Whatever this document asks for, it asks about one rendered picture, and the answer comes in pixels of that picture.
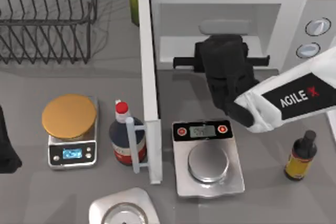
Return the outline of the white microwave door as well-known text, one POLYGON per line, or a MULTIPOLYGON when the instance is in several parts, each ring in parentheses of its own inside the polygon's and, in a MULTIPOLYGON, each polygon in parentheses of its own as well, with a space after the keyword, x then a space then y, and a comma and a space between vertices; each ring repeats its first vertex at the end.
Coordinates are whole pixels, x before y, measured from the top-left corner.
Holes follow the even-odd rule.
POLYGON ((162 132, 156 90, 150 0, 138 0, 138 4, 143 118, 148 152, 148 170, 150 183, 160 184, 163 180, 162 132))

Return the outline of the small round microwave knob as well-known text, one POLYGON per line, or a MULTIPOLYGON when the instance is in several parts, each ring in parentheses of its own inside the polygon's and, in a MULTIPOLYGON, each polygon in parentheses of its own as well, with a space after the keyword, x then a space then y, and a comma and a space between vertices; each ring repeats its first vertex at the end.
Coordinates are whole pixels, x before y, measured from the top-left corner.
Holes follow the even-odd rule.
POLYGON ((307 59, 316 56, 320 52, 320 45, 316 42, 300 45, 296 50, 297 57, 307 59))

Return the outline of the pale microwave oven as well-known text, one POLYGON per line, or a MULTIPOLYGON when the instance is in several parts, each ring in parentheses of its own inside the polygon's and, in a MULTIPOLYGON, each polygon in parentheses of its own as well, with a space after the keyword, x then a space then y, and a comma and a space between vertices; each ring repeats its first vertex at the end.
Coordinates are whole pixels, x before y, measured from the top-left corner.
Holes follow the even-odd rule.
POLYGON ((174 57, 192 57, 194 45, 210 35, 241 35, 249 56, 270 55, 269 66, 284 71, 309 59, 300 45, 316 42, 320 53, 336 45, 336 0, 150 0, 154 63, 172 69, 174 57), (311 37, 311 20, 328 18, 331 28, 311 37))

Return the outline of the large round microwave knob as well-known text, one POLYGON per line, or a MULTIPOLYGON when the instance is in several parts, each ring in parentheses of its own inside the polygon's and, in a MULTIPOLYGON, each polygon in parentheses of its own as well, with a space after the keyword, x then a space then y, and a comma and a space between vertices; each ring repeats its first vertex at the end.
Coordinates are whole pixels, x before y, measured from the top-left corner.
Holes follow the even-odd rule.
POLYGON ((316 37, 325 34, 331 28, 331 21, 328 18, 311 20, 305 27, 305 32, 311 37, 316 37))

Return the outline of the dark bottle with red cap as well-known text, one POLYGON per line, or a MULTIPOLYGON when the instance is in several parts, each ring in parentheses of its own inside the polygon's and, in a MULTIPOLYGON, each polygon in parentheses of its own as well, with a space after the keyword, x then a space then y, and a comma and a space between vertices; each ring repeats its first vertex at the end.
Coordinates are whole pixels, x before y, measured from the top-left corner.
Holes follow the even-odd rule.
MULTIPOLYGON (((112 143, 113 152, 116 159, 123 165, 132 165, 131 150, 128 140, 127 126, 125 120, 131 116, 129 106, 121 100, 115 101, 115 120, 109 127, 109 138, 112 143)), ((137 149, 139 161, 143 162, 146 158, 145 131, 136 131, 137 149)))

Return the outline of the silver scale with round plate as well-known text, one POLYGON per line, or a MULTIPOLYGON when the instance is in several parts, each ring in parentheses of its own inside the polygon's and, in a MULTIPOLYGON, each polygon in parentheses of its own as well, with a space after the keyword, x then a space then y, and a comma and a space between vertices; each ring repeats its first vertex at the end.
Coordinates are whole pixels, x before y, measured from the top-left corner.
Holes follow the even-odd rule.
POLYGON ((215 198, 245 191, 229 120, 172 123, 176 190, 184 198, 215 198))

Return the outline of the dark bottle with yellow label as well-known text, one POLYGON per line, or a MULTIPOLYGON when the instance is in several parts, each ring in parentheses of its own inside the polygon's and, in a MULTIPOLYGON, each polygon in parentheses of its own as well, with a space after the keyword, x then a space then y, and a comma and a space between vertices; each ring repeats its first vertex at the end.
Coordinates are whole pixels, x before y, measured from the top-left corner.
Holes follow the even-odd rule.
POLYGON ((306 176, 317 154, 316 137, 315 131, 307 130, 302 138, 295 140, 284 168, 290 180, 300 181, 306 176))

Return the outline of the scale with gold plate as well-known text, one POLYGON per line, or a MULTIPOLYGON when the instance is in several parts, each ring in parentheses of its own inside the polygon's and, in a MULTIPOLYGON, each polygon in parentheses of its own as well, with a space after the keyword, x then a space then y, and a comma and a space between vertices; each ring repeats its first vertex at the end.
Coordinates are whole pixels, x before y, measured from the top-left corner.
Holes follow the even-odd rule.
POLYGON ((93 166, 98 159, 99 102, 83 94, 63 94, 44 108, 47 158, 53 170, 93 166))

